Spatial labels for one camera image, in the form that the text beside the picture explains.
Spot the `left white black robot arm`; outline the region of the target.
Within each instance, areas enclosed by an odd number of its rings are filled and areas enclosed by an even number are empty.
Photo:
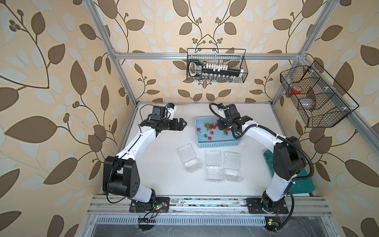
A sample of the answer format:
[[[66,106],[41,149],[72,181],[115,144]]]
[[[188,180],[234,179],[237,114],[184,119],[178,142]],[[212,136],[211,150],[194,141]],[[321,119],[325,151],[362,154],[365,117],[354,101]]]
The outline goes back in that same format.
[[[134,201],[142,212],[156,209],[155,190],[141,184],[137,160],[160,132],[182,131],[186,126],[187,122],[183,118],[143,120],[133,140],[117,155],[105,159],[103,192]]]

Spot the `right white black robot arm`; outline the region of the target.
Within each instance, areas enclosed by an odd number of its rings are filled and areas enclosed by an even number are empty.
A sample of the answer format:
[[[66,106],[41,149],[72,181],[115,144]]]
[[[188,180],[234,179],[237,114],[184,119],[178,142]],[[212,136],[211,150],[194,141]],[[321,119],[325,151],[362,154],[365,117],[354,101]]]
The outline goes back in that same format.
[[[263,192],[261,205],[266,213],[273,213],[284,202],[293,184],[299,180],[311,179],[314,165],[311,158],[301,148],[300,141],[292,136],[285,137],[258,124],[249,116],[241,116],[234,104],[211,103],[211,112],[220,130],[230,129],[234,139],[249,136],[273,153],[274,175],[269,187]]]

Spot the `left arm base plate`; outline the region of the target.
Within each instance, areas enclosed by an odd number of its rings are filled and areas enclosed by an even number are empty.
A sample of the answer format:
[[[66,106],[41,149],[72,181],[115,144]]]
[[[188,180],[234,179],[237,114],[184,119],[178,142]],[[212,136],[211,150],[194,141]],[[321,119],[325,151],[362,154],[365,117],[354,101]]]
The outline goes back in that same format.
[[[167,213],[169,211],[169,204],[169,197],[152,197],[149,202],[132,200],[129,212],[148,213],[149,211],[158,210],[159,213]]]

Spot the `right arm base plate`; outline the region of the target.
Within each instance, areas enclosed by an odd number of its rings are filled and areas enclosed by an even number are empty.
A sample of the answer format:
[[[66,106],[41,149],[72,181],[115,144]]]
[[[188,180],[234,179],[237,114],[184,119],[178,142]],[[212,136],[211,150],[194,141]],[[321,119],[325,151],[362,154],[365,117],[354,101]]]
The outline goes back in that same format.
[[[250,214],[288,214],[289,210],[285,202],[285,198],[273,202],[270,198],[255,198],[246,199],[248,212]]]

